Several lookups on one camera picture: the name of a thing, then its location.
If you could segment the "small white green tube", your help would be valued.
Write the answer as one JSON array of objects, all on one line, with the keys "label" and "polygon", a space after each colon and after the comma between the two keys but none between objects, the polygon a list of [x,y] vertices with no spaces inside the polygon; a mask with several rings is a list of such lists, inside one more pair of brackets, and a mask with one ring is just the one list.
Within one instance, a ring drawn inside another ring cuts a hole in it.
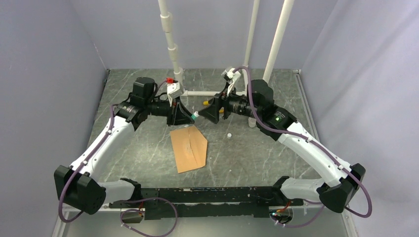
[{"label": "small white green tube", "polygon": [[198,112],[198,111],[195,111],[195,112],[191,115],[191,118],[192,118],[193,120],[196,120],[198,117],[199,117],[199,112]]}]

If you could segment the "brown paper envelope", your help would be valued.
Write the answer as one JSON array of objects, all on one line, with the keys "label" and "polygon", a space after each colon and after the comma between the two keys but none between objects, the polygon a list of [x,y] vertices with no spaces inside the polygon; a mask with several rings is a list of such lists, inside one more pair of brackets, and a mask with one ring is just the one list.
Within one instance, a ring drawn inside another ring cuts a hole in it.
[{"label": "brown paper envelope", "polygon": [[202,168],[206,165],[208,141],[195,126],[170,132],[178,173]]}]

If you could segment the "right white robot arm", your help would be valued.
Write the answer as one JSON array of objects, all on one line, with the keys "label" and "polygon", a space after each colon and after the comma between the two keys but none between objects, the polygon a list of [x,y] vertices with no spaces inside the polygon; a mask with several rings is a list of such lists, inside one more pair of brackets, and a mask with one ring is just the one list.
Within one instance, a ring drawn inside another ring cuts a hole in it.
[{"label": "right white robot arm", "polygon": [[350,165],[321,145],[286,109],[275,105],[273,89],[262,80],[251,82],[252,98],[227,94],[227,90],[217,93],[209,105],[198,111],[198,115],[217,124],[231,113],[252,118],[254,107],[262,124],[259,130],[283,144],[304,161],[319,175],[319,179],[295,179],[281,177],[272,187],[272,198],[278,205],[291,199],[305,199],[320,202],[329,210],[342,213],[359,190],[365,168],[357,163]]}]

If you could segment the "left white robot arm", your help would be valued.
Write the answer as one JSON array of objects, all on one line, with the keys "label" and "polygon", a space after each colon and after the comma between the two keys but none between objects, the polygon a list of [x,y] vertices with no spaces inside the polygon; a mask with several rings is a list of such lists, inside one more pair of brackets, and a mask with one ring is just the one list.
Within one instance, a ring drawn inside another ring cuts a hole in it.
[{"label": "left white robot arm", "polygon": [[110,117],[98,137],[74,162],[60,165],[54,172],[54,181],[59,200],[59,217],[65,204],[80,213],[92,215],[102,205],[123,201],[129,207],[136,207],[142,201],[141,184],[128,178],[114,182],[98,181],[106,163],[124,140],[134,135],[148,116],[165,117],[168,126],[193,124],[194,115],[182,104],[184,93],[181,82],[166,79],[166,100],[157,94],[160,85],[154,79],[139,77],[133,83],[128,97],[110,106]]}]

